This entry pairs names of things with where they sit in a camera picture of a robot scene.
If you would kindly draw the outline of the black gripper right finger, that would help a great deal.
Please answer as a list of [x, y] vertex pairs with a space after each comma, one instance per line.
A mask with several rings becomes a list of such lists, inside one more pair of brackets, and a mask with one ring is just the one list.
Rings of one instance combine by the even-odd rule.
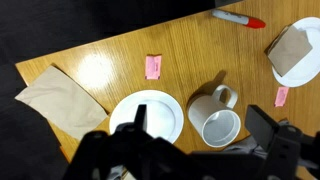
[[271, 147], [272, 139], [279, 129], [279, 124], [259, 106], [249, 105], [246, 112], [245, 127], [254, 140], [267, 151]]

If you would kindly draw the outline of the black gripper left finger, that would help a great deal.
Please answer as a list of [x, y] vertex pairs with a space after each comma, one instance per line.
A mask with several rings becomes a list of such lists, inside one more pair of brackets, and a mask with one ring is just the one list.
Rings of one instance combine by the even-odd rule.
[[141, 104], [138, 106], [135, 119], [134, 119], [134, 125], [141, 130], [147, 129], [147, 105]]

